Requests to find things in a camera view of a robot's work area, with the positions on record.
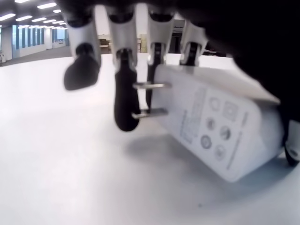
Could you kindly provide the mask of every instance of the gray carpet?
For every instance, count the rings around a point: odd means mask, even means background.
[[[17,63],[23,63],[23,62],[31,62],[36,60],[46,60],[46,59],[69,57],[69,56],[71,56],[70,47],[65,46],[65,47],[53,48],[46,51],[34,53],[31,55],[26,55],[20,58],[12,59],[6,61],[5,63],[0,64],[0,67],[13,65]]]

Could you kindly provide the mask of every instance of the ceiling light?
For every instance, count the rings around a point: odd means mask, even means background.
[[[38,6],[38,8],[39,8],[39,9],[44,9],[44,8],[50,8],[50,7],[54,7],[54,6],[56,6],[56,3],[55,3],[55,2],[52,2],[52,3],[40,5],[40,6]]]
[[[23,26],[19,26],[19,29],[25,28],[25,27],[29,27],[29,25],[23,25]]]
[[[27,1],[30,1],[30,0],[15,0],[16,3],[23,3],[23,2],[27,2]]]
[[[53,24],[58,24],[58,23],[63,23],[64,21],[56,21],[56,22],[53,22]]]
[[[27,19],[30,19],[30,18],[32,18],[32,16],[31,15],[27,15],[27,16],[23,16],[23,17],[20,17],[20,18],[16,19],[16,21],[27,20]]]
[[[39,27],[38,25],[30,26],[29,29]]]
[[[39,21],[43,21],[43,20],[46,20],[47,18],[45,17],[42,17],[42,18],[38,18],[38,19],[34,19],[34,20],[31,20],[33,22],[39,22]]]
[[[56,20],[46,20],[43,23],[51,23],[51,22],[54,22],[54,21],[56,21]]]
[[[14,17],[14,16],[15,16],[15,14],[13,14],[13,13],[10,13],[10,14],[4,15],[4,16],[0,16],[0,21],[9,19],[9,18]]]

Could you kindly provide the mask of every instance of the desk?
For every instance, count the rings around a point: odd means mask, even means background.
[[[147,55],[138,59],[145,81]],[[117,129],[110,54],[95,86],[65,91],[72,60],[0,68],[1,225],[300,223],[300,167],[278,158],[226,183],[155,120]],[[236,70],[229,58],[203,56],[201,66]]]

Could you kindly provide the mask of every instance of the robotic hand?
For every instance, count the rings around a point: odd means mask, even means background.
[[[141,116],[136,83],[137,40],[135,4],[137,0],[57,0],[68,23],[74,63],[65,74],[67,90],[96,83],[101,67],[100,50],[94,20],[94,6],[104,5],[112,38],[116,67],[115,120],[123,131],[131,131]],[[295,65],[297,46],[281,56],[282,43],[296,43],[294,27],[297,7],[291,2],[263,4],[256,1],[145,0],[148,5],[148,106],[157,65],[164,63],[171,39],[173,18],[179,12],[186,19],[182,36],[181,65],[197,66],[207,39],[214,48],[229,53],[236,64],[258,80],[281,101],[280,112],[285,125],[286,154],[290,164],[300,160],[300,109],[294,103],[299,96]]]

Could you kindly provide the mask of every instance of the white power adapter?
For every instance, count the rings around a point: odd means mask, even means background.
[[[181,144],[229,182],[282,152],[278,100],[241,71],[165,66],[156,69],[151,108]]]

